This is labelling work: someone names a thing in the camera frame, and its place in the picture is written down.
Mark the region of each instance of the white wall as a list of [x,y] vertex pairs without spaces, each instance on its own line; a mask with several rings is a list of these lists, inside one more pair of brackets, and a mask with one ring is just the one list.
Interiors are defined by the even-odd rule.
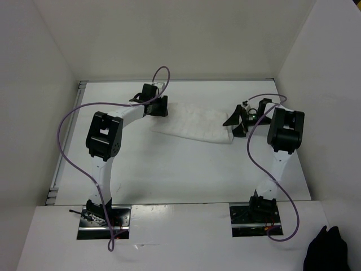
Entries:
[[0,1],[0,270],[15,270],[58,159],[77,82],[31,0]]
[[314,0],[34,0],[76,77],[275,77]]
[[351,0],[317,1],[276,84],[306,114],[306,179],[361,270],[361,12]]

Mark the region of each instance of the towel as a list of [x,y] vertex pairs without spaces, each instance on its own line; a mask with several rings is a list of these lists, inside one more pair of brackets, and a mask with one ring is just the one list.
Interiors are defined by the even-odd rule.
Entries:
[[219,144],[233,140],[231,127],[222,126],[228,119],[225,112],[187,103],[169,103],[168,112],[167,117],[155,118],[153,132]]

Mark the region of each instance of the folded white towel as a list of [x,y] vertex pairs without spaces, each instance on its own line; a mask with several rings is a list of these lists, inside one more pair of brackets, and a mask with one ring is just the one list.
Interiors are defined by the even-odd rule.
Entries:
[[210,143],[230,144],[233,140],[231,127],[222,126],[228,119],[225,112],[186,103],[169,103],[168,112],[167,117],[156,118],[153,132]]

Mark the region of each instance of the white table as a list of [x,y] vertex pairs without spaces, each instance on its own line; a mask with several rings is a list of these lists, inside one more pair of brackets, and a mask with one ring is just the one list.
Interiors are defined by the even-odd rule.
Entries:
[[[37,207],[17,271],[247,270],[301,271],[309,243],[327,219],[320,202],[296,202],[300,229],[290,241],[232,237],[228,204],[133,206],[129,240],[76,240],[80,206]],[[285,236],[296,225],[278,203]]]
[[[88,83],[81,103],[127,103],[140,92],[144,82]],[[170,82],[165,92],[169,102],[193,103],[233,113],[237,104],[251,96],[277,93],[273,81]],[[112,106],[91,106],[80,110],[68,140],[68,156],[91,172],[91,158],[85,139],[96,111],[109,112]],[[246,154],[246,139],[235,138],[230,145],[192,141],[149,130],[152,117],[146,116],[123,130],[122,145],[112,168],[113,204],[247,202],[265,177]],[[268,127],[259,127],[251,152],[270,169],[272,149],[266,142]],[[283,185],[294,200],[310,200],[297,154],[289,161]],[[85,204],[93,183],[64,161],[56,185],[56,205]],[[287,200],[280,193],[278,200]]]

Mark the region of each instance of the black fabric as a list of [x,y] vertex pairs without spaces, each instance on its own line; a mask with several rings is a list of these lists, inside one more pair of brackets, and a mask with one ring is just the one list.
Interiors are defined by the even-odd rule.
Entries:
[[310,243],[303,263],[303,271],[350,271],[347,264],[347,244],[338,227],[322,228]]

